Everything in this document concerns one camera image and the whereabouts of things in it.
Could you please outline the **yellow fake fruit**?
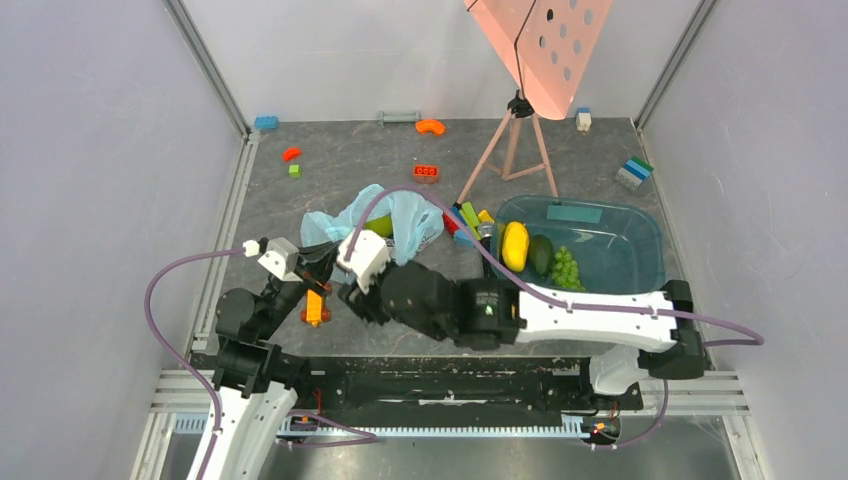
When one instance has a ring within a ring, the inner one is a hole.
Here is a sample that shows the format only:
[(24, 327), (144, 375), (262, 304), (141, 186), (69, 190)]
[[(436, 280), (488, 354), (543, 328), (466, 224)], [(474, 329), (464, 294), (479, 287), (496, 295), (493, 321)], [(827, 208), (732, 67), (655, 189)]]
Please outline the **yellow fake fruit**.
[(530, 237), (526, 226), (518, 221), (509, 222), (503, 232), (501, 258), (512, 272), (521, 273), (526, 268)]

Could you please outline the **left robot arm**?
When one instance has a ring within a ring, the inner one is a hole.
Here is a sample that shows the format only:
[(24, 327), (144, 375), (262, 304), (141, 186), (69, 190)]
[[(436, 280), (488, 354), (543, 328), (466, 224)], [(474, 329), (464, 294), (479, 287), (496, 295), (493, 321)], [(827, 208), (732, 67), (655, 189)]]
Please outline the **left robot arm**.
[(214, 396), (203, 432), (209, 449), (196, 454), (191, 479), (257, 478), (285, 417), (314, 394), (308, 360), (283, 353), (270, 337), (307, 293), (329, 293), (337, 243), (297, 247), (284, 237), (262, 238), (239, 251), (269, 277), (259, 294), (234, 288), (217, 301)]

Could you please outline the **light blue plastic bag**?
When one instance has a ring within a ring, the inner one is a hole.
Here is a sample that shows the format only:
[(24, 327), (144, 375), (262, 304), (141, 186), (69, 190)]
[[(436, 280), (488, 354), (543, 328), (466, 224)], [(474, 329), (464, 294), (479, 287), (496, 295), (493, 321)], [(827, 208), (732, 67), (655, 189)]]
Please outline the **light blue plastic bag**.
[(385, 237), (389, 253), (396, 263), (412, 260), (444, 231), (443, 211), (418, 193), (398, 191), (377, 202), (372, 210), (367, 206), (384, 188), (372, 184), (362, 189), (340, 213), (333, 216), (323, 212), (304, 215), (300, 237), (305, 246), (345, 239), (365, 218), (364, 227)]

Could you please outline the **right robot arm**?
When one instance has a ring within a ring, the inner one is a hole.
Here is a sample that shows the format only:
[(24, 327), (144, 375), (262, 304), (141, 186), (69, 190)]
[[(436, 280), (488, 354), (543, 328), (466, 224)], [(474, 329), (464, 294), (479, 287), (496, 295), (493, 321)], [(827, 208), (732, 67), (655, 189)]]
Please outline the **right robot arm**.
[(691, 380), (706, 370), (699, 332), (683, 315), (660, 315), (672, 303), (662, 291), (611, 295), (600, 309), (584, 310), (575, 305), (585, 293), (494, 277), (450, 280), (416, 262), (354, 266), (341, 260), (338, 266), (352, 278), (339, 296), (366, 322), (395, 321), (474, 351), (552, 340), (609, 344), (589, 359), (577, 382), (580, 400), (591, 408), (646, 378)]

